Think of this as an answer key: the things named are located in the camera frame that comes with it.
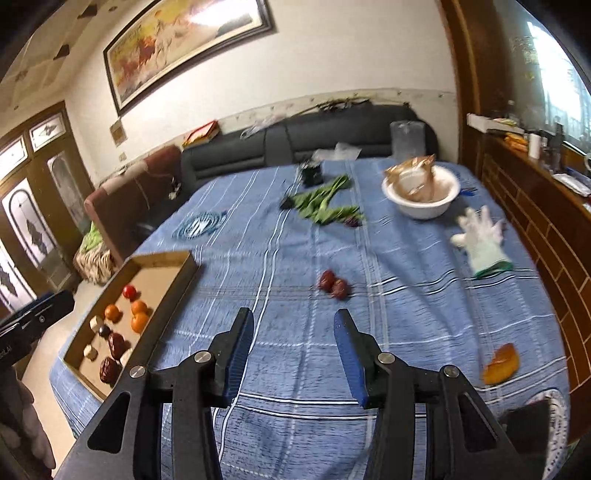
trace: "metal screw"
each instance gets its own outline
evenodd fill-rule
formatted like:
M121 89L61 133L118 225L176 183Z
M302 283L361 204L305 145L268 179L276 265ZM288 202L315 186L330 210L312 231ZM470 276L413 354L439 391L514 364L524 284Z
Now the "metal screw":
M443 367L443 373L445 373L447 377L457 378L460 376L460 369L454 365L446 365Z
M195 354L195 356L193 357L193 359L198 363L198 364L204 364L205 362L209 362L212 358L212 354L210 354L207 350L201 350L200 352L197 352Z
M129 370L129 376L131 378L143 377L145 374L146 374L146 367L142 367L141 365L136 365L131 370Z
M395 360L396 357L390 352L382 352L378 355L378 362L381 364L393 364Z

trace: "plastic bag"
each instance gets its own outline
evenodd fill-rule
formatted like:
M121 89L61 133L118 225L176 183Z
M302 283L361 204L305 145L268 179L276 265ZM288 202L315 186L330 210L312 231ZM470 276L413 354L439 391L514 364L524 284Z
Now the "plastic bag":
M245 138L251 137L257 132L264 130L265 128L269 128L271 125L275 125L277 122L281 122L285 120L285 115L269 115L262 120L257 120L247 129L243 130L240 134L240 140L244 140Z
M397 195L409 202L432 203L443 200L449 186L436 181L433 174L435 155L415 157L384 171L387 182Z
M337 143L334 150L316 150L312 153L312 160L357 160L361 149L346 143Z

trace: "tiled floor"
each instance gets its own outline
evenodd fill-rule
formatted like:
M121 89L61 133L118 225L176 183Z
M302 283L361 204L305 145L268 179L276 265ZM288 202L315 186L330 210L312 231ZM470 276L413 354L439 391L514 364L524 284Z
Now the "tiled floor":
M74 295L76 301L74 311L47 329L22 378L23 383L33 392L35 409L53 447L58 468L74 444L74 437L53 396L49 384L49 372L61 346L77 325L80 316L84 315L94 302L100 290L101 287L88 282L80 284Z

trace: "framed painting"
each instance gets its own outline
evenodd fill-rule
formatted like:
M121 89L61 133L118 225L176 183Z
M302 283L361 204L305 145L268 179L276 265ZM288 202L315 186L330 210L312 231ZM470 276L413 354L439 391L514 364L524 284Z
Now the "framed painting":
M103 52L117 113L207 56L272 28L266 0L155 0Z

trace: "orange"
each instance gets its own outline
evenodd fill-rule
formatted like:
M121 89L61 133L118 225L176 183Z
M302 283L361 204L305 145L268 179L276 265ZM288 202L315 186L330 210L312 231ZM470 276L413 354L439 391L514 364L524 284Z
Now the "orange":
M147 311L148 306L141 300L136 300L131 304L131 313L133 315L137 315L138 313L146 313Z
M119 319L120 311L115 305L107 305L105 308L105 318L111 322L116 322Z
M142 333L144 331L144 328L146 327L146 324L148 323L149 319L150 319L150 317L148 317L148 315L146 315L144 312L137 313L131 319L131 329L135 333Z

